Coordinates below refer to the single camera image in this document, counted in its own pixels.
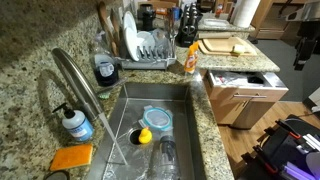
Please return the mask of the black round object bottom edge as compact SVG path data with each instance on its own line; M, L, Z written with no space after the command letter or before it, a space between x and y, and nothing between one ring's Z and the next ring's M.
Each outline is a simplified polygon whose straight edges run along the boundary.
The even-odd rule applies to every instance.
M67 171L60 170L46 175L43 180L70 180L70 175Z

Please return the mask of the orange sponge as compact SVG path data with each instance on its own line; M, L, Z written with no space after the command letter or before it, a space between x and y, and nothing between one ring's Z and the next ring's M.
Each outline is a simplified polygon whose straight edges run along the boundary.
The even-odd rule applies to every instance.
M82 144L58 149L52 160L50 170L56 171L90 165L92 152L92 144Z

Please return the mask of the open wooden drawer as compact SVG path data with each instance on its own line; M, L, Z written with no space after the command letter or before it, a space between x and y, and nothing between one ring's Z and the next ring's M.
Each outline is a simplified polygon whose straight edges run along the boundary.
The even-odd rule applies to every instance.
M287 92L272 72L208 70L203 82L218 125L251 129Z

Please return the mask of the grey dish drying rack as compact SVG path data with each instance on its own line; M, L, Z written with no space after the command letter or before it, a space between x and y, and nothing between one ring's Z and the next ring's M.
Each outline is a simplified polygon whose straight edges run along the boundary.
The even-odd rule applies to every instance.
M124 51L117 60L123 69L166 70L176 62L174 47L167 32L155 29L151 32L135 32L138 61L134 61L125 43Z

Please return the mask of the black tool case orange latches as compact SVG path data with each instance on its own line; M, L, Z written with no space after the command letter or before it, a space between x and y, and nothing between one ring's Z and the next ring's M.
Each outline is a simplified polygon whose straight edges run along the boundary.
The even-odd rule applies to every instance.
M243 154L246 162L237 180L320 180L320 129L289 115L266 129L267 139L253 147L255 156Z

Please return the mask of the yellow rubber duck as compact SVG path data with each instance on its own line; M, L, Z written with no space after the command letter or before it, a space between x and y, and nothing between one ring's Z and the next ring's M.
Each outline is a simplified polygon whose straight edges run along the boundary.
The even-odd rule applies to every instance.
M141 144L147 144L152 140L152 132L148 127L141 130L138 140Z

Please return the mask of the curved steel kitchen faucet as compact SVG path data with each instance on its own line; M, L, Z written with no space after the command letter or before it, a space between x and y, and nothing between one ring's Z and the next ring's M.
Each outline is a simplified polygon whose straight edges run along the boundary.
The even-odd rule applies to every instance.
M80 102L80 107L90 120L104 112L96 92L72 57L61 48L51 51L55 64Z

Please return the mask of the white paper towel roll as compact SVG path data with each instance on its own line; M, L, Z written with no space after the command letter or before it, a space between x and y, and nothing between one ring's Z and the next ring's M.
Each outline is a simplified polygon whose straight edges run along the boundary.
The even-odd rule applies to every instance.
M233 24L237 27L248 28L261 0L240 0Z

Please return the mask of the wooden spoon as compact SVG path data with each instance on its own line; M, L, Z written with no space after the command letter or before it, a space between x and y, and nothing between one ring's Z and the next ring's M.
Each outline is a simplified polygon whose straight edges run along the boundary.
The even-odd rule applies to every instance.
M109 39L109 42L111 44L111 48L112 48L112 52L115 56L119 55L118 49L117 49L117 45L116 42L114 40L113 34L110 31L110 28L107 24L107 11L106 11L106 5L103 1L100 1L98 3L98 15L99 15L99 19L100 19L100 23L101 26L103 28L103 30L106 32L107 37Z

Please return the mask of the orange spray bottle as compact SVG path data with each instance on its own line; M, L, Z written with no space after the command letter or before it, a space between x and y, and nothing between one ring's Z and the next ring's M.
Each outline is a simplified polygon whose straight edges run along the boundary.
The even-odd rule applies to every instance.
M184 63L184 71L189 74L193 74L196 69L196 63L198 61L198 49L199 43L194 42L188 51L188 56Z

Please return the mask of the stainless steel sink basin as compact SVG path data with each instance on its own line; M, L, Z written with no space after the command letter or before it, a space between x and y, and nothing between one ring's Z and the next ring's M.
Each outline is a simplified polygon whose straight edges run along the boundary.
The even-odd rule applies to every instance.
M141 144L144 107L169 109L173 128L149 128L152 140ZM163 136L174 137L180 180L205 180L191 88L187 85L127 83L120 91L111 116L111 131L104 134L92 161L87 180L158 180L156 167Z

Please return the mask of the round container lid teal rim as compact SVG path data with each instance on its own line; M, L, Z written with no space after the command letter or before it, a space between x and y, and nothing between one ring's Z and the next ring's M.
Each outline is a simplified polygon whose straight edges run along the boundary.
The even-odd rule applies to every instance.
M148 105L144 107L139 124L153 130L169 131L173 128L173 114L169 109Z

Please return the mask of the white plate in rack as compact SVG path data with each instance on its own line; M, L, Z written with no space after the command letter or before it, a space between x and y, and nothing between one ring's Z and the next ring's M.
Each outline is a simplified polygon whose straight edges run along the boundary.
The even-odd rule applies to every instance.
M130 27L127 27L124 31L125 43L127 50L134 61L138 61L137 56L137 37L134 30Z

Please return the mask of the soap pump bottle blue label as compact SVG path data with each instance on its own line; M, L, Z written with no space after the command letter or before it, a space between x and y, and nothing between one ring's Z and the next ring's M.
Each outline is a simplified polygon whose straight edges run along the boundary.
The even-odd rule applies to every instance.
M60 109L64 110L62 125L76 141L83 142L92 137L94 132L93 126L82 111L73 110L69 108L66 103L63 103L54 109L53 113Z

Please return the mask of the yellow sponge on board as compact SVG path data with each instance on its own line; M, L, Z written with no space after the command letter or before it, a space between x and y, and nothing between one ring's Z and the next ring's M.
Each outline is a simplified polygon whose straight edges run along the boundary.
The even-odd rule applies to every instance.
M245 48L244 45L235 44L235 45L233 46L232 52L235 53L235 54L240 55L240 54L243 54L243 53L245 52L245 50L246 50L246 48Z

